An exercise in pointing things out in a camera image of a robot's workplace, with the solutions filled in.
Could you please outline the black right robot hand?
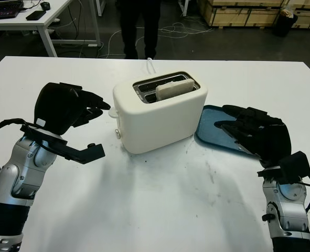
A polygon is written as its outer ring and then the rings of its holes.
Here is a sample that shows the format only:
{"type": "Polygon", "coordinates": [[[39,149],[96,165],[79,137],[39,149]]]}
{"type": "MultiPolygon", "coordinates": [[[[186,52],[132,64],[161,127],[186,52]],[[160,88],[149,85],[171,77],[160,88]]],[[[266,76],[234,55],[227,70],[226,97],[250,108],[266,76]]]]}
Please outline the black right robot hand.
{"type": "Polygon", "coordinates": [[[278,166],[279,160],[291,155],[291,139],[280,118],[271,117],[256,108],[222,106],[234,121],[217,121],[215,127],[232,137],[246,152],[257,156],[264,168],[278,166]]]}

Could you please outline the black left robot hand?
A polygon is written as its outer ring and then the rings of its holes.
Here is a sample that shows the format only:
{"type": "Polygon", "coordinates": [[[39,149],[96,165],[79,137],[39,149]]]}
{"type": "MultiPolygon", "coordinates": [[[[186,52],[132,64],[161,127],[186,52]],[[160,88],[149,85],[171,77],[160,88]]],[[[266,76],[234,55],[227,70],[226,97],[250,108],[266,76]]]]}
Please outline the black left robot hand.
{"type": "Polygon", "coordinates": [[[47,83],[41,90],[34,111],[34,124],[57,135],[101,116],[111,106],[95,93],[67,83],[47,83]]]}

